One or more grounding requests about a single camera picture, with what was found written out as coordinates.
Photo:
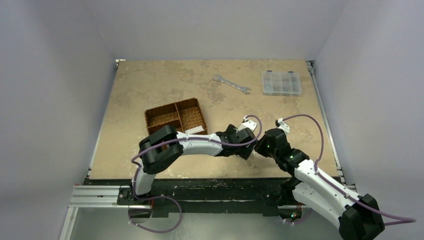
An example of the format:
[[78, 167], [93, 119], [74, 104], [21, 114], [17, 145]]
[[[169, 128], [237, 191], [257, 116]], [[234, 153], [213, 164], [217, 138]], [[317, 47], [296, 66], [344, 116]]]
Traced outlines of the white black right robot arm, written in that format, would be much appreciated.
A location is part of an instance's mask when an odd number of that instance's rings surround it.
[[280, 185], [279, 206], [295, 201], [309, 206], [331, 222], [344, 240], [373, 240], [385, 230], [375, 198], [345, 188], [319, 168], [299, 149], [292, 148], [282, 129], [267, 130], [254, 150], [274, 159], [291, 175]]

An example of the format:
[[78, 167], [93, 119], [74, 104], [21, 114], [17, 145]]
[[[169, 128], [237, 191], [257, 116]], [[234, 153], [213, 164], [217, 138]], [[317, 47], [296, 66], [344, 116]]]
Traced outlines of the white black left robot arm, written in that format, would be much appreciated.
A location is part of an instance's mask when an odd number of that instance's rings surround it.
[[131, 161], [137, 170], [131, 181], [130, 199], [138, 205], [146, 203], [156, 175], [181, 156], [238, 156], [248, 159], [257, 143], [254, 134], [257, 126], [254, 121], [244, 122], [239, 127], [229, 124], [225, 131], [209, 135], [180, 132], [172, 125], [162, 127], [139, 142], [137, 158], [141, 162], [135, 158]]

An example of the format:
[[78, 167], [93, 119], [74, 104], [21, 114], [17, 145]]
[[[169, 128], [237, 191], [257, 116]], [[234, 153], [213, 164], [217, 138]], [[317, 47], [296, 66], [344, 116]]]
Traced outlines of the stack of cards in basket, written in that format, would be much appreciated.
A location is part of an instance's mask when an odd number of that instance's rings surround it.
[[202, 125], [187, 129], [184, 131], [185, 134], [189, 134], [189, 135], [195, 135], [195, 134], [199, 134], [201, 132], [203, 132], [205, 129]]

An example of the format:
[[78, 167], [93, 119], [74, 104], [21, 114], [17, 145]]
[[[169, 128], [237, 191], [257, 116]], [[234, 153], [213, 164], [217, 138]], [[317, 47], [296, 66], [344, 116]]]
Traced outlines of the brown woven divided basket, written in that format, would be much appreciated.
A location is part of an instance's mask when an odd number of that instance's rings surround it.
[[147, 109], [144, 112], [148, 134], [171, 125], [179, 132], [203, 126], [204, 131], [196, 135], [207, 135], [208, 127], [197, 98], [189, 98]]

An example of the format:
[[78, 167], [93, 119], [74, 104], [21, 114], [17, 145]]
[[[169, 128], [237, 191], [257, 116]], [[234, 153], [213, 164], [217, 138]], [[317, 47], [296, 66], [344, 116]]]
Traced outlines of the silver open-end wrench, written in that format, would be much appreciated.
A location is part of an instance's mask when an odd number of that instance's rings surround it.
[[225, 84], [227, 84], [227, 85], [229, 85], [229, 86], [231, 86], [233, 88], [236, 88], [236, 89], [240, 90], [242, 93], [244, 93], [246, 95], [249, 95], [251, 93], [250, 92], [251, 89], [249, 87], [240, 86], [240, 85], [238, 85], [238, 84], [236, 84], [234, 82], [231, 82], [231, 81], [223, 78], [220, 74], [214, 74], [213, 77], [212, 77], [212, 80], [213, 81], [216, 81], [216, 82], [225, 83]]

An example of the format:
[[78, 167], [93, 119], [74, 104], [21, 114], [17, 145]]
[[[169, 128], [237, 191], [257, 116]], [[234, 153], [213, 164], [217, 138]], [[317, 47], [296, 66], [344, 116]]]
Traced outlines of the clear plastic organizer box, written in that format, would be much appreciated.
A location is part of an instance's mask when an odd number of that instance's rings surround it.
[[261, 73], [262, 93], [266, 96], [300, 96], [301, 78], [297, 72], [267, 70]]

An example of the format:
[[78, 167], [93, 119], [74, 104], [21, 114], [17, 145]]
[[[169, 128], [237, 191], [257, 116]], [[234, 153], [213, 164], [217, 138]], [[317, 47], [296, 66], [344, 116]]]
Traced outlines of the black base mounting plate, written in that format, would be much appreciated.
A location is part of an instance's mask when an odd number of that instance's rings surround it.
[[155, 218], [170, 213], [261, 214], [278, 216], [281, 208], [296, 208], [298, 202], [282, 190], [286, 177], [266, 178], [158, 178], [151, 191], [135, 197], [129, 179], [91, 180], [85, 186], [117, 187], [118, 206], [152, 208]]

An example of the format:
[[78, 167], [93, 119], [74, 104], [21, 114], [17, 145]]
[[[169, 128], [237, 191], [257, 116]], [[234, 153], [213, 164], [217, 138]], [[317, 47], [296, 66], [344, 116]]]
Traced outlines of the aluminium frame rail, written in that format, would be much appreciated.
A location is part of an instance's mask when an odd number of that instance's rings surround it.
[[120, 190], [128, 186], [118, 185], [75, 185], [72, 190], [60, 239], [69, 240], [80, 209], [149, 209], [149, 205], [118, 205]]

